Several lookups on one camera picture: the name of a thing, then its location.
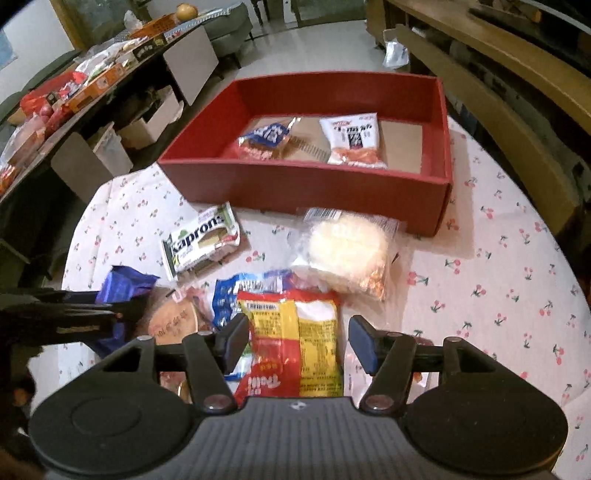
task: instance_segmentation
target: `orange box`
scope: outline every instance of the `orange box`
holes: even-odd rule
[[[69,106],[74,113],[79,112],[93,100],[100,97],[109,88],[111,88],[124,74],[124,68],[121,66],[121,64],[116,63],[110,69],[101,73],[87,86],[80,89],[70,100],[66,102],[66,105]]]

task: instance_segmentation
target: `chip bag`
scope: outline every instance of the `chip bag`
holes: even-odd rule
[[[251,327],[252,366],[235,392],[246,397],[338,397],[337,297],[334,292],[238,292]]]
[[[321,118],[320,126],[330,143],[329,164],[388,168],[378,152],[377,113]]]

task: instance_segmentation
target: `screw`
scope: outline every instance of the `screw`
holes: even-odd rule
[[[394,400],[387,395],[370,395],[365,399],[365,405],[373,411],[383,411],[392,408]]]
[[[232,405],[232,399],[227,395],[209,395],[203,400],[203,405],[208,411],[220,411]]]

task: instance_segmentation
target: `sofa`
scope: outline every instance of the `sofa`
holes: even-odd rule
[[[233,7],[229,15],[212,18],[203,26],[217,57],[230,57],[241,68],[237,53],[249,36],[252,39],[252,23],[246,5],[241,3]]]

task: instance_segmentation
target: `white chip bag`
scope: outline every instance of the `white chip bag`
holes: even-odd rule
[[[320,126],[330,143],[329,164],[388,168],[379,155],[377,113],[321,118]]]

